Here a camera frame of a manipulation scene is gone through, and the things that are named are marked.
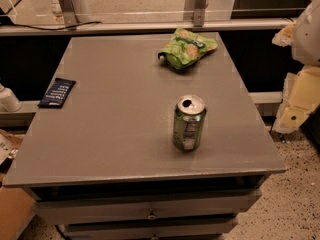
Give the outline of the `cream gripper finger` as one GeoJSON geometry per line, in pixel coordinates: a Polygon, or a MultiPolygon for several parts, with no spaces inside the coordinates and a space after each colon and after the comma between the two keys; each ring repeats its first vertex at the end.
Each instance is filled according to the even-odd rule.
{"type": "Polygon", "coordinates": [[[288,73],[283,85],[282,103],[272,129],[289,134],[320,106],[320,67],[305,65],[297,74],[288,73]]]}
{"type": "Polygon", "coordinates": [[[277,46],[286,47],[292,44],[295,24],[290,23],[276,33],[272,39],[272,43],[277,46]]]}

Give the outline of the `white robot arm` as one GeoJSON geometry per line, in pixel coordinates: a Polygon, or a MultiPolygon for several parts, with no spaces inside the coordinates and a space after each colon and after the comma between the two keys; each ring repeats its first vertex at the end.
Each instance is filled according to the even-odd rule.
{"type": "Polygon", "coordinates": [[[320,0],[312,0],[295,23],[273,37],[272,43],[290,45],[292,58],[303,64],[297,74],[287,74],[273,124],[275,132],[289,134],[320,106],[320,0]]]}

